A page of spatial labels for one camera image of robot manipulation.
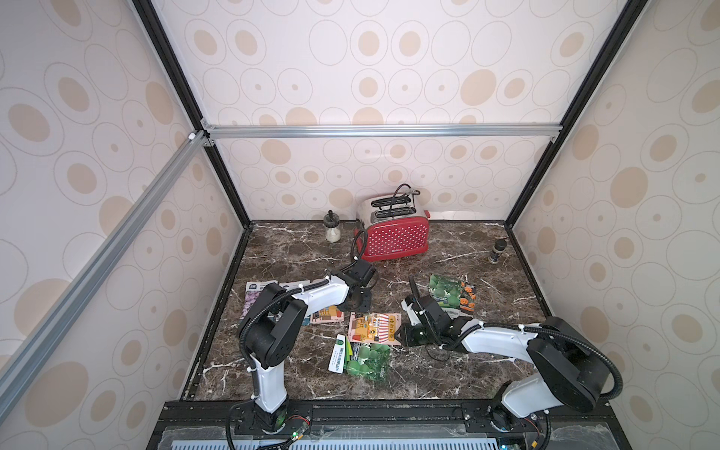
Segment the orange flower seed packet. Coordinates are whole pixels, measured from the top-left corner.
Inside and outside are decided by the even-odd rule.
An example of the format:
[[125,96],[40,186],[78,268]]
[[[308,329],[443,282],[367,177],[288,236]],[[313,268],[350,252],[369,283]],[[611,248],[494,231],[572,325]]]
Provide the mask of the orange flower seed packet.
[[459,294],[459,309],[468,314],[474,314],[476,310],[477,293],[474,285],[461,281],[460,283],[461,292]]

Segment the white orange-text seed packet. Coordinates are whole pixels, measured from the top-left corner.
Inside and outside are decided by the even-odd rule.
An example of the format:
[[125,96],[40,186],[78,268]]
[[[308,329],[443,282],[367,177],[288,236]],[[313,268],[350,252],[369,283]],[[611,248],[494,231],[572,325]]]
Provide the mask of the white orange-text seed packet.
[[350,316],[348,339],[357,343],[399,346],[396,333],[401,327],[399,313],[355,313]]

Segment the black right corner post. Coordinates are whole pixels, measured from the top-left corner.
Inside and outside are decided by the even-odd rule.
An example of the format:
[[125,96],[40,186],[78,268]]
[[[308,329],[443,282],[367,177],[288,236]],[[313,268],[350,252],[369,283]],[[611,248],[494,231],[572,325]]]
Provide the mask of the black right corner post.
[[569,137],[570,132],[573,131],[573,127],[575,127],[579,118],[581,118],[583,111],[589,104],[594,93],[596,93],[598,86],[603,81],[648,4],[649,1],[647,0],[631,0],[624,4],[618,19],[609,30],[609,35],[607,35],[606,39],[602,42],[588,74],[582,80],[582,83],[579,85],[579,90],[577,90],[575,97],[573,97],[566,113],[562,117],[560,122],[562,128],[558,136],[553,138],[547,145],[525,187],[521,191],[517,202],[505,220],[504,224],[508,234],[513,231],[519,222],[523,211],[528,206],[528,203],[547,171],[551,168],[551,164],[564,145],[564,142]]

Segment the purple flower seed packet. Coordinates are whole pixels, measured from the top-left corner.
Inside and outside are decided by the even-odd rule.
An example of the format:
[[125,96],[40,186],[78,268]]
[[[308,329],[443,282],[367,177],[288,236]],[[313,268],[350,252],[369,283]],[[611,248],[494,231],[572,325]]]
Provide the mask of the purple flower seed packet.
[[251,310],[252,306],[256,303],[260,293],[266,288],[267,285],[276,283],[275,280],[270,281],[248,281],[246,283],[245,290],[245,303],[243,305],[243,311],[241,318],[244,319]]

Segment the small dark spice bottle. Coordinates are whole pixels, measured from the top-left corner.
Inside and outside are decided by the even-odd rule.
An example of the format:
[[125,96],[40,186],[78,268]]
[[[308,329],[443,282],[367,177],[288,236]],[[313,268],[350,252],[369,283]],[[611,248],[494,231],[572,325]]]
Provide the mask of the small dark spice bottle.
[[491,264],[498,264],[501,256],[507,248],[507,241],[505,239],[497,239],[489,253],[489,262]]

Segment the silver aluminium cross rail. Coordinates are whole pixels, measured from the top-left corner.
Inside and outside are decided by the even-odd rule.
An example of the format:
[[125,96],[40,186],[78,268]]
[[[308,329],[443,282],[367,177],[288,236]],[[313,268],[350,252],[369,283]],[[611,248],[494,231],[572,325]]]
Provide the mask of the silver aluminium cross rail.
[[208,125],[211,140],[223,139],[372,139],[454,137],[557,137],[563,126],[554,123],[219,126]]

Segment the black corner frame post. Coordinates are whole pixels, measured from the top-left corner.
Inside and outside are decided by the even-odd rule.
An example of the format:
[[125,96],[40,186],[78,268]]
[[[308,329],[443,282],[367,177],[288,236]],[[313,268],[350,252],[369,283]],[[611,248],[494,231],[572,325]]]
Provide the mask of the black corner frame post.
[[[159,13],[157,13],[151,1],[132,0],[130,3],[138,14],[142,27],[155,49],[157,57],[172,84],[172,88],[174,88],[174,93],[180,100],[181,106],[189,118],[192,129],[194,131],[206,131],[204,115],[192,92],[185,71],[182,69],[177,55],[174,52],[165,28],[161,24]],[[208,144],[204,149],[240,224],[245,229],[251,227],[252,220],[240,199],[236,186],[230,177],[228,167],[221,157],[219,148],[215,144]]]

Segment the glass jar with white granules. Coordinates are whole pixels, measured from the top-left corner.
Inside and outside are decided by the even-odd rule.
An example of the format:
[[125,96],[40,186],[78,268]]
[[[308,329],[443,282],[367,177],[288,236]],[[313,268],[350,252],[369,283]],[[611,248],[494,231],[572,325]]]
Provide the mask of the glass jar with white granules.
[[341,219],[333,210],[328,210],[322,219],[325,228],[325,238],[330,243],[341,240]]

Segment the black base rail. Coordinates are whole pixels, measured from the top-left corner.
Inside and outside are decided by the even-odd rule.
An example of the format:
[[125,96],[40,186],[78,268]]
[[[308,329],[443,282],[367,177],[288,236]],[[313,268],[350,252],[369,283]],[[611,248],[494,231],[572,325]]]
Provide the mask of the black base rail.
[[292,400],[284,428],[266,433],[250,402],[172,401],[165,404],[150,449],[227,446],[251,449],[287,440],[295,449],[628,449],[631,444],[608,404],[593,412],[566,407],[519,419],[508,432],[491,424],[488,399]]

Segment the orange marigold seed packet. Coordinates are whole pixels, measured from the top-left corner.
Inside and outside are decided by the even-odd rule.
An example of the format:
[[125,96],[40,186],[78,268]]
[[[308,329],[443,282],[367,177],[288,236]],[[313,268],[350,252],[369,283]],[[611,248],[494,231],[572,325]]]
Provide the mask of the orange marigold seed packet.
[[344,321],[344,312],[337,306],[326,307],[311,314],[311,324],[333,324]]

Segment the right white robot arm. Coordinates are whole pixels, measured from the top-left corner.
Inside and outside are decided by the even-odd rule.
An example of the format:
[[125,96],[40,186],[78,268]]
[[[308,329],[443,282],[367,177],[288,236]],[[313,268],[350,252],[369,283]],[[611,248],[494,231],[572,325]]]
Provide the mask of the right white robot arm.
[[541,324],[498,324],[466,315],[450,316],[430,295],[409,294],[402,308],[410,324],[400,332],[409,346],[437,345],[461,354],[498,354],[534,365],[536,373],[505,382],[487,415],[508,431],[519,419],[565,406],[592,412],[620,396],[622,373],[611,359],[559,317]]

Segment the red polka dot toaster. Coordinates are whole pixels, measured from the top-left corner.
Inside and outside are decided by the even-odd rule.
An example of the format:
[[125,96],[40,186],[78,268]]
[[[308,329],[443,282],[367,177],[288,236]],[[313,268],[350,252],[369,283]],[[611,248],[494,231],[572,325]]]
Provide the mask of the red polka dot toaster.
[[416,203],[420,190],[403,183],[393,194],[361,202],[356,211],[354,250],[368,262],[393,260],[429,249],[431,213]]

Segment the silver aluminium side rail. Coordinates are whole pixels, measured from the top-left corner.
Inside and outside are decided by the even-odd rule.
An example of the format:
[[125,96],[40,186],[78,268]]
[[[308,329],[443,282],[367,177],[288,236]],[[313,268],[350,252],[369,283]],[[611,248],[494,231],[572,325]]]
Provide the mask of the silver aluminium side rail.
[[1,369],[2,421],[8,419],[95,297],[102,283],[110,276],[189,163],[208,141],[209,133],[204,130],[198,129],[187,135],[185,142],[151,180],[137,201],[129,205],[129,209],[120,217],[110,234],[92,234],[95,237],[93,243],[96,245],[94,251],[86,253],[85,264],[77,268],[65,290],[60,292],[29,336]]

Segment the white green-text seed packet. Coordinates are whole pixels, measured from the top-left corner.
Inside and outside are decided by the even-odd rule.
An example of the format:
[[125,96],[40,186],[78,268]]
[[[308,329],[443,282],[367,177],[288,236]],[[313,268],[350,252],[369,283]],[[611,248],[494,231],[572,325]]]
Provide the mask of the white green-text seed packet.
[[465,283],[458,279],[451,279],[451,277],[431,274],[429,293],[442,308],[468,309],[471,303],[467,296]]

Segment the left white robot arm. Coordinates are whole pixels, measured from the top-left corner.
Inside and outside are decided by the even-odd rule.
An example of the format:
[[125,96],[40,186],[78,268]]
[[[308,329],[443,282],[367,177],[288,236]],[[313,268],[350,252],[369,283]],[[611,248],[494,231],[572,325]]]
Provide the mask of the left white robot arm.
[[260,411],[275,414],[287,401],[284,361],[303,322],[329,307],[363,311],[376,273],[373,264],[359,259],[309,283],[264,286],[238,327],[239,350],[249,365],[252,398]]

